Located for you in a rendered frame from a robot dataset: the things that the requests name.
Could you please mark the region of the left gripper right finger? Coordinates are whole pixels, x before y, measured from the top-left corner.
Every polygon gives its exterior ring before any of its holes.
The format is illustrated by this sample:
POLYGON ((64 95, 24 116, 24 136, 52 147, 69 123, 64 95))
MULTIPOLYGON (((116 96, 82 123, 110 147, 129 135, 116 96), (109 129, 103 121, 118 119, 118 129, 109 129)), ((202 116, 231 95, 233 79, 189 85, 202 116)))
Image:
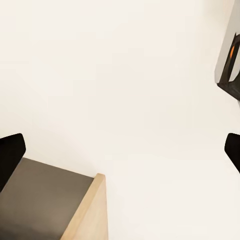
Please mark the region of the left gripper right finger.
POLYGON ((228 134, 224 151, 229 156, 237 170, 240 172, 240 134, 231 132, 228 134))

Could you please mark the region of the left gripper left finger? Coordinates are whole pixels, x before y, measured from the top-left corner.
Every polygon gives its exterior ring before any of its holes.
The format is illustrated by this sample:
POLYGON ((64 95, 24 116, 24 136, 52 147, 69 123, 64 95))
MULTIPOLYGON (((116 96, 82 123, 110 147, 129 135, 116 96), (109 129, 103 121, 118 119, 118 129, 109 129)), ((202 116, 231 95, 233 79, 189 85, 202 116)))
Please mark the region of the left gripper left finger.
POLYGON ((0 193, 26 152, 21 133, 0 138, 0 193))

